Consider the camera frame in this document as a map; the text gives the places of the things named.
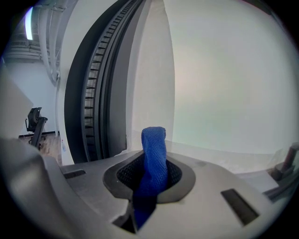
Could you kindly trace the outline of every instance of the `white wall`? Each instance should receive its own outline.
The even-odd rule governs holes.
[[[143,10],[148,12],[145,23],[138,23],[143,30],[140,33],[137,26],[130,56],[126,105],[128,151],[141,145],[140,136],[138,144],[132,144],[135,134],[131,130],[141,132],[146,127],[162,126],[166,129],[166,139],[172,140],[175,76],[171,35],[163,1],[149,3]]]
[[[64,125],[64,95],[71,64],[79,45],[90,27],[115,2],[116,0],[79,0],[66,26],[61,47],[60,86],[57,109],[60,136],[64,141],[66,149],[65,152],[62,150],[63,165],[73,164]]]
[[[63,11],[63,14],[61,17],[61,22],[60,22],[59,29],[58,29],[58,34],[57,34],[57,42],[56,42],[56,46],[59,48],[62,45],[62,40],[64,38],[66,26],[68,24],[70,16],[71,16],[77,2],[78,2],[78,0],[68,0],[67,8]]]
[[[0,63],[0,137],[17,138],[23,119],[33,103],[11,80],[7,68]]]
[[[151,3],[135,84],[128,80],[127,91],[133,88],[134,95],[133,103],[127,102],[133,105],[127,151],[142,149],[143,127],[164,126],[164,119],[174,118],[173,128],[167,125],[166,134],[173,134],[166,141],[169,152],[219,164],[233,173],[282,162],[284,156],[275,152],[299,139],[298,59],[283,30],[241,1],[164,0],[166,13],[162,3]],[[153,27],[156,19],[159,25]],[[171,39],[157,34],[160,29],[170,30]],[[169,43],[173,53],[161,63],[160,49]],[[161,85],[170,83],[173,73],[160,71],[159,63],[172,58],[175,104],[165,115],[159,110],[169,102],[171,84],[167,90]],[[161,88],[164,94],[157,100]]]
[[[298,56],[273,18],[236,0],[164,3],[175,64],[173,141],[254,154],[298,141]]]
[[[42,107],[41,116],[48,118],[43,131],[55,131],[55,87],[50,82],[43,63],[7,63],[7,70],[13,82],[33,103],[32,107]],[[19,135],[30,133],[26,130],[26,117]]]

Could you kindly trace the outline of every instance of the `black slot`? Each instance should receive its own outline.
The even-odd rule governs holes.
[[[73,171],[73,172],[65,173],[64,177],[66,179],[69,179],[69,178],[73,178],[73,177],[78,177],[78,176],[83,175],[85,173],[86,172],[84,170],[80,169],[80,170],[76,170],[76,171]]]
[[[222,191],[221,194],[244,226],[259,216],[258,213],[236,192],[236,190],[225,190]]]

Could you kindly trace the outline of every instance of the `dark vent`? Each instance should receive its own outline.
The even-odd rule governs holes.
[[[182,177],[182,170],[166,160],[166,166],[168,171],[168,184],[167,188],[175,185]],[[144,154],[133,160],[131,163],[121,168],[117,172],[117,178],[131,190],[135,191],[144,174]]]
[[[222,191],[221,194],[243,225],[247,225],[259,216],[234,189]]]
[[[69,179],[69,178],[73,178],[73,177],[78,177],[78,176],[83,175],[85,173],[86,172],[84,170],[80,169],[80,170],[76,170],[76,171],[73,171],[73,172],[65,173],[64,177],[66,179]]]

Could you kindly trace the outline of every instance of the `ceiling light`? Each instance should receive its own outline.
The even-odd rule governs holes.
[[[33,7],[31,7],[25,15],[25,30],[26,30],[26,37],[28,40],[33,40],[32,32],[31,32],[32,9],[33,9]]]

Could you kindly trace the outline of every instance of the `curved white panel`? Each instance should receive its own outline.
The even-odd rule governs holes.
[[[131,52],[131,60],[134,54],[136,50]],[[151,1],[135,61],[136,72],[132,78],[128,77],[127,86],[127,94],[131,93],[127,95],[127,114],[132,114],[129,119],[131,125],[128,126],[130,122],[127,122],[128,151],[141,145],[141,138],[135,139],[134,132],[141,132],[147,127],[164,127],[166,139],[172,140],[174,62],[169,24],[162,0]],[[128,97],[133,98],[132,102],[128,101]]]
[[[258,8],[164,0],[175,64],[173,141],[273,154],[299,140],[298,57]]]

